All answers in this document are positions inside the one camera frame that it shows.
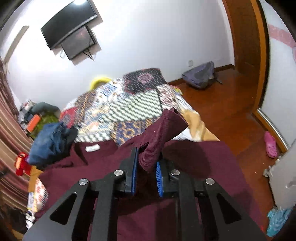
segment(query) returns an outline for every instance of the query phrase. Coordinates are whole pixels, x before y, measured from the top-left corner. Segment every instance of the purple backpack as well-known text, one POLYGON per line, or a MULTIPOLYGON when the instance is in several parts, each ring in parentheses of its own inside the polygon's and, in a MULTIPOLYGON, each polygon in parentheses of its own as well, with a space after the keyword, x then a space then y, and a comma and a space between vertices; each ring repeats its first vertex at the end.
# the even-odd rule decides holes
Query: purple backpack
POLYGON ((214 73, 214 62, 212 61, 186 71, 182 74, 182 78, 188 84, 198 89, 204 89, 210 86, 215 80, 222 84, 214 73))

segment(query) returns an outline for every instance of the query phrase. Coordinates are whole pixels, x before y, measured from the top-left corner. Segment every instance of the electrical socket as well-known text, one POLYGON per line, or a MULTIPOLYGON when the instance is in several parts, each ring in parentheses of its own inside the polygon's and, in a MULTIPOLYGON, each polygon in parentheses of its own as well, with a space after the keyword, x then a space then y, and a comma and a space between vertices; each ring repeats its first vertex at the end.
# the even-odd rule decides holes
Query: electrical socket
POLYGON ((188 67, 192 67, 193 66, 193 60, 188 60, 188 67))

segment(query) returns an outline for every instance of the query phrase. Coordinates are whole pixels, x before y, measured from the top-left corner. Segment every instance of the curtain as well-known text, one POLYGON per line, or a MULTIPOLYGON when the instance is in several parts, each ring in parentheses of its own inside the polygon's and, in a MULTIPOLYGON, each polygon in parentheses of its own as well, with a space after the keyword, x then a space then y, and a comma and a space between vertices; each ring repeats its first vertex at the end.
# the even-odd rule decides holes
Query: curtain
POLYGON ((28 176, 17 176, 14 162, 20 152, 29 153, 32 141, 16 121, 18 110, 8 86, 1 58, 0 88, 0 171, 5 167, 10 170, 0 179, 0 191, 6 204, 25 210, 28 201, 28 176))

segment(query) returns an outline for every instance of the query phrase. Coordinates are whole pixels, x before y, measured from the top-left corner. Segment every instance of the patterned bedspread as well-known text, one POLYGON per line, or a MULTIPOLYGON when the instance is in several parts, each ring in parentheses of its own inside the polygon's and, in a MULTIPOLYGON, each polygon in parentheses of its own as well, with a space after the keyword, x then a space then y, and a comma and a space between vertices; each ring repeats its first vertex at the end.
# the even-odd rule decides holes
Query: patterned bedspread
POLYGON ((122 145, 172 107, 193 110, 159 69, 143 69, 80 95, 67 104, 60 120, 78 127, 76 142, 113 139, 122 145))

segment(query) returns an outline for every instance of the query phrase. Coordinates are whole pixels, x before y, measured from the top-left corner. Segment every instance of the wall-mounted tv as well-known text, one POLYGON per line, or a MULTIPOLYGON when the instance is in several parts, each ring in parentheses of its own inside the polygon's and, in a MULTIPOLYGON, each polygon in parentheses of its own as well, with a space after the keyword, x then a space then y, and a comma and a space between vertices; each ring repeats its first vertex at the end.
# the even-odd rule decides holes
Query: wall-mounted tv
POLYGON ((71 33, 96 17, 97 14, 88 0, 74 0, 53 16, 41 31, 52 50, 71 33))

